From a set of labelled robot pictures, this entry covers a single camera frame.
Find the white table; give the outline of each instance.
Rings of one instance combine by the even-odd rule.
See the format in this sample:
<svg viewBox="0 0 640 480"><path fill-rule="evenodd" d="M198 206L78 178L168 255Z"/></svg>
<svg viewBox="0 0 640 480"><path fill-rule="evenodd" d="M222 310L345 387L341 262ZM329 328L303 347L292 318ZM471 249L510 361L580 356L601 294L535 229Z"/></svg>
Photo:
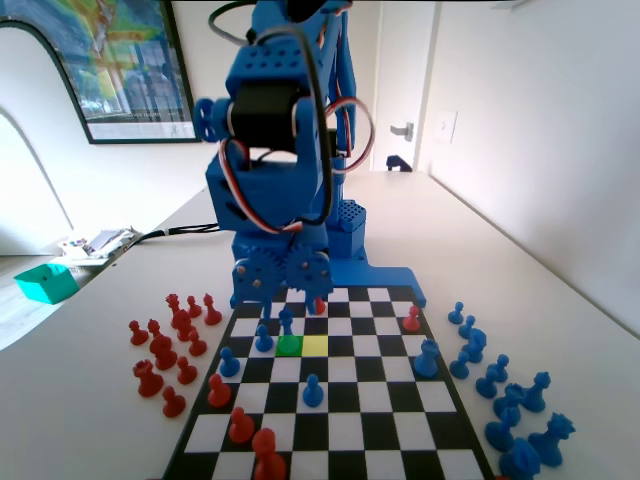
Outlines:
<svg viewBox="0 0 640 480"><path fill-rule="evenodd" d="M494 470L498 455L484 439L495 420L475 379L507 353L509 381L528 386L548 370L542 414L523 410L514 433L544 431L551 412L577 432L561 442L565 465L543 467L540 479L638 478L640 472L640 342L422 174L348 178L346 198L367 212L367 252L373 265L410 266L428 304L425 314L445 361L463 340L446 320L465 303L488 337L485 361L456 381ZM177 226L215 221L206 191L170 217ZM141 480L160 478L187 415L169 420L162 398L143 399L133 377L147 347L129 344L127 324L149 318L169 329L164 298L202 299L209 292L225 323L200 328L210 363L231 310L232 233L145 242L71 298L22 340L0 352L0 477L3 480ZM186 352L180 345L179 353ZM177 367L164 373L176 385ZM191 404L200 381L189 387Z"/></svg>

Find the blue pawn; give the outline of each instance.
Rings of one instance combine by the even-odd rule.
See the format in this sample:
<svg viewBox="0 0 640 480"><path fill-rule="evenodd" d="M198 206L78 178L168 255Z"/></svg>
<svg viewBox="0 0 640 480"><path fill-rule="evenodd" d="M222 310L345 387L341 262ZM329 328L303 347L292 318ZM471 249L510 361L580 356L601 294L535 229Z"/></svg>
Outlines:
<svg viewBox="0 0 640 480"><path fill-rule="evenodd" d="M474 323L476 323L476 317L474 317L473 315L469 315L465 324L458 327L458 335L460 335L465 340L469 340L469 333L471 333L471 329L473 328Z"/></svg>
<svg viewBox="0 0 640 480"><path fill-rule="evenodd" d="M322 403L324 398L324 391L318 384L318 376L312 373L307 377L307 386L304 387L302 392L302 400L307 406L315 408Z"/></svg>
<svg viewBox="0 0 640 480"><path fill-rule="evenodd" d="M576 431L573 422L562 414L554 413L547 423L545 433L532 433L529 435L529 443L534 448L542 463L549 467L559 467L562 465L562 454L558 443L566 440L569 435Z"/></svg>
<svg viewBox="0 0 640 480"><path fill-rule="evenodd" d="M524 438L516 438L513 450L500 457L500 473L511 480L533 480L540 473L540 455Z"/></svg>
<svg viewBox="0 0 640 480"><path fill-rule="evenodd" d="M435 377L438 374L436 357L440 353L438 344L434 339L428 338L422 341L420 348L422 353L413 361L416 372L426 378Z"/></svg>
<svg viewBox="0 0 640 480"><path fill-rule="evenodd" d="M542 398L542 390L549 388L551 377L549 372L540 372L533 379L533 387L527 388L524 394L522 406L532 412L541 412L546 406Z"/></svg>
<svg viewBox="0 0 640 480"><path fill-rule="evenodd" d="M489 422L484 428L484 435L493 448L499 452L508 452L513 447L511 427L520 421L520 410L517 407L505 408L500 415L500 422Z"/></svg>
<svg viewBox="0 0 640 480"><path fill-rule="evenodd" d="M498 373L495 370L489 370L485 378L476 380L476 391L484 398L493 398L498 394L496 387L496 379Z"/></svg>
<svg viewBox="0 0 640 480"><path fill-rule="evenodd" d="M259 352L268 352L273 347L273 338L269 335L266 325L258 325L257 333L259 335L256 340L256 350Z"/></svg>
<svg viewBox="0 0 640 480"><path fill-rule="evenodd" d="M464 320L464 315L462 315L462 309L464 308L464 304L462 302L456 302L455 310L453 312L449 312L449 321L454 325L460 325Z"/></svg>
<svg viewBox="0 0 640 480"><path fill-rule="evenodd" d="M524 392L524 388L517 383L510 383L504 389L504 397L496 398L493 402L493 412L500 417L505 408L517 407L524 399Z"/></svg>
<svg viewBox="0 0 640 480"><path fill-rule="evenodd" d="M454 360L449 365L449 371L451 375L456 378L465 379L469 376L469 367L467 367L467 362L469 361L469 354L467 352L460 352L458 354L458 360Z"/></svg>
<svg viewBox="0 0 640 480"><path fill-rule="evenodd" d="M496 363L492 363L487 367L487 372L491 370L495 370L498 374L497 382L506 382L507 378L509 378L509 374L507 373L506 367L509 365L509 357L507 357L504 353L498 355L498 360Z"/></svg>
<svg viewBox="0 0 640 480"><path fill-rule="evenodd" d="M233 353L229 347L220 350L222 365L220 365L220 375L223 377L233 377L240 370L240 360L233 358Z"/></svg>

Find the yellow square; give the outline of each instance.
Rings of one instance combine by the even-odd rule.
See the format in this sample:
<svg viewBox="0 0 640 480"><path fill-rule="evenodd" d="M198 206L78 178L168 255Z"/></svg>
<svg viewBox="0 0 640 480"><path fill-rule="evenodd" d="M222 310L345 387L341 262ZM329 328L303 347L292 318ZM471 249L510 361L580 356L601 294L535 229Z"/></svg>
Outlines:
<svg viewBox="0 0 640 480"><path fill-rule="evenodd" d="M329 356L328 335L305 335L302 341L303 357L327 357Z"/></svg>

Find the door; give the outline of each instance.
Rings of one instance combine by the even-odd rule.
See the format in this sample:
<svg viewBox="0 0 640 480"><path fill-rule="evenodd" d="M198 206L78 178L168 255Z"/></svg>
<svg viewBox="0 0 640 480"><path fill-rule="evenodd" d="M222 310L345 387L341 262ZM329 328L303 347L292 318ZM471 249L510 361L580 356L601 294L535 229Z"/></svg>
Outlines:
<svg viewBox="0 0 640 480"><path fill-rule="evenodd" d="M382 2L373 170L387 170L391 155L417 166L418 125L435 9L436 2Z"/></svg>

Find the green container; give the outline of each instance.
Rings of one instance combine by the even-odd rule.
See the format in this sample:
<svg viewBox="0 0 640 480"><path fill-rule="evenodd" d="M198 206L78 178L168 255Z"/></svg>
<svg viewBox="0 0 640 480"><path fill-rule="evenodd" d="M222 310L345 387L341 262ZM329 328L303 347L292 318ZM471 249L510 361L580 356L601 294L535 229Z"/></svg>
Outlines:
<svg viewBox="0 0 640 480"><path fill-rule="evenodd" d="M64 265L45 263L13 278L27 298L51 305L79 290L71 272Z"/></svg>

